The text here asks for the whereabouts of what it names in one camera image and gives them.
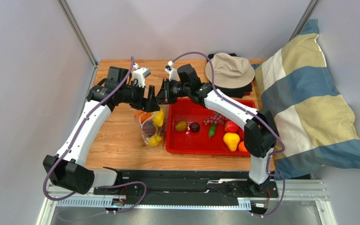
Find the yellow pear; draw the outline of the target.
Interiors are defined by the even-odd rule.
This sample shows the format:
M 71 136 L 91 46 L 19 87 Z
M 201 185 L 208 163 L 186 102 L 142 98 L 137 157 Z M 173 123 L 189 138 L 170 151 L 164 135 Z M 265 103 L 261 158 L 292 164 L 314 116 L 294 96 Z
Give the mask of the yellow pear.
M 240 136 L 237 133 L 225 133 L 223 141 L 227 145 L 231 152 L 234 152 L 238 148 L 240 142 Z

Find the aluminium base frame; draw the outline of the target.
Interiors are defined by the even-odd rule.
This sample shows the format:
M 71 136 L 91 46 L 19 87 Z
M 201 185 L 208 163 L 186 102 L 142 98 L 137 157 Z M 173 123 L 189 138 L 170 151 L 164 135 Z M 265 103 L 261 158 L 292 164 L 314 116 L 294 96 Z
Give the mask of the aluminium base frame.
M 51 185 L 56 200 L 45 199 L 37 224 L 336 224 L 322 180 L 271 180 L 258 195 L 234 174 L 127 171 L 124 181 L 83 195 Z

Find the light purple grape bunch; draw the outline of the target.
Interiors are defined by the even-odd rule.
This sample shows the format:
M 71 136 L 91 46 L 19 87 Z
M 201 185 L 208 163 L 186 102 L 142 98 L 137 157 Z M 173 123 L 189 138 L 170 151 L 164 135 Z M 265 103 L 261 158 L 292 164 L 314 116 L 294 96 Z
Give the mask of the light purple grape bunch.
M 219 113 L 215 113 L 213 116 L 209 116 L 202 120 L 204 125 L 208 124 L 216 124 L 216 125 L 224 125 L 229 119 Z

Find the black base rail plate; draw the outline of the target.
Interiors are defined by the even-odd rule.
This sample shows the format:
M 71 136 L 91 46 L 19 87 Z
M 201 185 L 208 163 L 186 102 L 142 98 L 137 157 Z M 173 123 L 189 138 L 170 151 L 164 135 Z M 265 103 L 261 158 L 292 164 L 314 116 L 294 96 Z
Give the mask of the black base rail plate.
M 129 204 L 143 197 L 142 205 L 181 207 L 236 206 L 242 197 L 266 202 L 281 195 L 273 180 L 264 191 L 251 193 L 247 171 L 122 170 L 120 175 L 119 184 L 134 184 L 90 192 L 125 197 Z

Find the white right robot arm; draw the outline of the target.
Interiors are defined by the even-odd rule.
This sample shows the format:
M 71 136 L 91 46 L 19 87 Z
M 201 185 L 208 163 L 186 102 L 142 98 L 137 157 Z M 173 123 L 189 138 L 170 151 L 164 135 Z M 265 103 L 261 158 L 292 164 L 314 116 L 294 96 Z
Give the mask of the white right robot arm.
M 164 79 L 157 95 L 160 105 L 175 104 L 178 98 L 188 97 L 194 104 L 213 110 L 238 125 L 244 132 L 244 146 L 251 155 L 251 170 L 248 174 L 248 189 L 258 194 L 266 189 L 270 172 L 269 154 L 274 150 L 278 131 L 271 112 L 247 107 L 226 95 L 208 82 L 201 82 L 196 70 L 186 64 L 178 69 L 172 61 L 165 71 Z

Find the brown kiwi fruit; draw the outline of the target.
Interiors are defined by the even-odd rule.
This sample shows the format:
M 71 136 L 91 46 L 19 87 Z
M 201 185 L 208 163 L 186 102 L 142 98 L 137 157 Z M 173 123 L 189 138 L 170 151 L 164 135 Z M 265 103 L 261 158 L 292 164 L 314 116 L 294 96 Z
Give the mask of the brown kiwi fruit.
M 185 120 L 180 120 L 175 124 L 174 128 L 177 132 L 184 132 L 188 129 L 188 123 Z

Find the orange fruit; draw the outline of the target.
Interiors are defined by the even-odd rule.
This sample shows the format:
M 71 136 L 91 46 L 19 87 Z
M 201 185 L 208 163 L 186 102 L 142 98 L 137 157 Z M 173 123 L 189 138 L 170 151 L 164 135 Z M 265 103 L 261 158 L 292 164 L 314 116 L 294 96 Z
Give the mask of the orange fruit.
M 246 147 L 245 147 L 244 141 L 241 141 L 241 142 L 238 144 L 238 151 L 240 151 L 240 152 L 248 152 L 248 150 L 247 150 Z
M 134 120 L 137 123 L 143 124 L 147 119 L 152 116 L 151 112 L 144 112 L 142 110 L 136 110 L 134 112 Z

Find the blue yellow striped pillow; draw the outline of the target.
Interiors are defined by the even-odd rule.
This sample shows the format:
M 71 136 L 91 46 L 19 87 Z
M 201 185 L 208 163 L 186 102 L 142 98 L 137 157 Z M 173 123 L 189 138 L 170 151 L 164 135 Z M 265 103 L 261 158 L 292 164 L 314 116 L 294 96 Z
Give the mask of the blue yellow striped pillow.
M 336 88 L 310 20 L 303 31 L 255 69 L 263 108 L 270 110 L 281 141 L 275 172 L 286 179 L 323 166 L 360 169 L 355 114 Z

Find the red strawberry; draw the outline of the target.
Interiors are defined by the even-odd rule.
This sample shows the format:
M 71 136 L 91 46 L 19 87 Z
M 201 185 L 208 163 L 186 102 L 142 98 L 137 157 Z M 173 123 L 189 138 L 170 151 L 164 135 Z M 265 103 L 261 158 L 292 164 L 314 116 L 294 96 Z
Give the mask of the red strawberry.
M 233 121 L 228 120 L 225 123 L 224 130 L 226 133 L 237 133 L 239 130 L 239 126 L 236 123 L 234 123 Z

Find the clear dotted zip top bag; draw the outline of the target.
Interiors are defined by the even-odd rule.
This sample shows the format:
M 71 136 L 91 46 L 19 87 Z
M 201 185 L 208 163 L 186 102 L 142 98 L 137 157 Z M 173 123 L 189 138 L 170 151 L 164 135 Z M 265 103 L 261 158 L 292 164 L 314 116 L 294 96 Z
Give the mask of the clear dotted zip top bag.
M 166 134 L 166 114 L 163 109 L 155 112 L 136 110 L 134 120 L 139 125 L 144 143 L 157 148 L 163 143 Z

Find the aluminium frame post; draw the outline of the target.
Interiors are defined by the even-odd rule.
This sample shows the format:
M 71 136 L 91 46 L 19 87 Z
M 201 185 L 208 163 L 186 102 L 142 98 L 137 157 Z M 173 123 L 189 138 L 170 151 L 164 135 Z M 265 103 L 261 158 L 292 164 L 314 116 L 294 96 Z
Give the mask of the aluminium frame post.
M 316 10 L 319 3 L 320 3 L 320 0 L 310 0 L 309 1 L 304 13 L 302 14 L 299 22 L 297 23 L 289 40 L 292 40 L 293 38 L 295 38 L 298 34 L 300 34 L 302 32 L 303 28 L 306 26 L 306 24 L 310 20 L 312 14 Z
M 88 58 L 88 61 L 90 64 L 96 68 L 98 66 L 98 61 L 96 57 L 94 56 L 90 45 L 88 44 L 76 18 L 73 14 L 70 5 L 67 0 L 57 0 L 57 3 L 59 4 L 64 16 L 66 17 L 68 23 L 70 24 L 79 44 L 81 45 L 84 53 L 86 54 L 86 57 Z

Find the yellow banana bunch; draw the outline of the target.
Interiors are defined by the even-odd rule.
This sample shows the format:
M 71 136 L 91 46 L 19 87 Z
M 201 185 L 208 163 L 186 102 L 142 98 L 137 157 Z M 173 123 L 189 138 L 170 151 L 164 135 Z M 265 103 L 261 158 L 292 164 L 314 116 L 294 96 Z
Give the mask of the yellow banana bunch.
M 152 137 L 150 137 L 148 140 L 147 140 L 147 144 L 150 146 L 150 147 L 157 147 L 158 145 L 161 144 L 163 140 L 163 137 L 160 136 L 159 134 L 154 134 Z

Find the red apple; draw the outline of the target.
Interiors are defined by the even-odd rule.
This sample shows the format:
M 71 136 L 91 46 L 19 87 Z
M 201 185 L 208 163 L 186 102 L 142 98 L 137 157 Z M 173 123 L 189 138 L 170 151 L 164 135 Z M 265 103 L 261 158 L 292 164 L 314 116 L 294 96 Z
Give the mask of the red apple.
M 238 129 L 238 135 L 241 140 L 244 140 L 245 135 L 244 135 L 244 131 L 241 128 Z

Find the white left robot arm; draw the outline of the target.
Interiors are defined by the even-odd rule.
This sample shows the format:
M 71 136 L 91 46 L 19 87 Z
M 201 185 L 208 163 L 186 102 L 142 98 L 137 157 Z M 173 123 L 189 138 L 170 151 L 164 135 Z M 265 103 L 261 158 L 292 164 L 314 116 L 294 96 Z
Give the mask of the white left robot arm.
M 47 155 L 43 166 L 47 172 L 45 183 L 64 188 L 72 194 L 85 194 L 91 188 L 113 186 L 118 170 L 87 169 L 85 163 L 90 148 L 103 123 L 121 103 L 145 112 L 160 109 L 155 87 L 145 86 L 151 74 L 147 67 L 134 66 L 134 71 L 110 67 L 107 78 L 93 86 L 84 105 L 82 116 L 74 130 L 55 156 Z

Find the yellow lemon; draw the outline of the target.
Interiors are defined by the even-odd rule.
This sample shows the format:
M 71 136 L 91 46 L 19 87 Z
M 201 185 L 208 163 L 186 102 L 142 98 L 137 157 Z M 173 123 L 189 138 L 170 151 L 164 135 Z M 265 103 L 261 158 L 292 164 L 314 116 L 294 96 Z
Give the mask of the yellow lemon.
M 152 122 L 158 127 L 162 127 L 165 120 L 165 112 L 161 109 L 160 111 L 155 112 Z

